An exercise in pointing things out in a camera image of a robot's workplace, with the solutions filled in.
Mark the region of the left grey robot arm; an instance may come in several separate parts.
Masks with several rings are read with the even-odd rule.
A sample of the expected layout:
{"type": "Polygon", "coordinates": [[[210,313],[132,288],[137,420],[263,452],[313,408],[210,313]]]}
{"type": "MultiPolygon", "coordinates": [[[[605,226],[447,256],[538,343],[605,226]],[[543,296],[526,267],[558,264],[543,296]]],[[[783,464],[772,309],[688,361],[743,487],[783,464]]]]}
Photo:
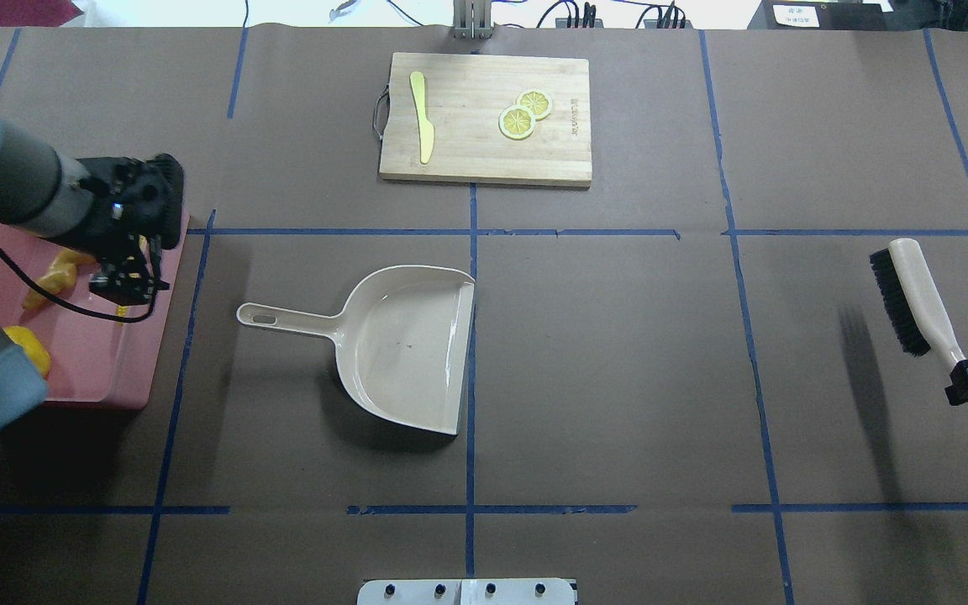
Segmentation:
{"type": "Polygon", "coordinates": [[[0,430],[149,401],[188,223],[183,168],[73,160],[0,118],[0,430]]]}

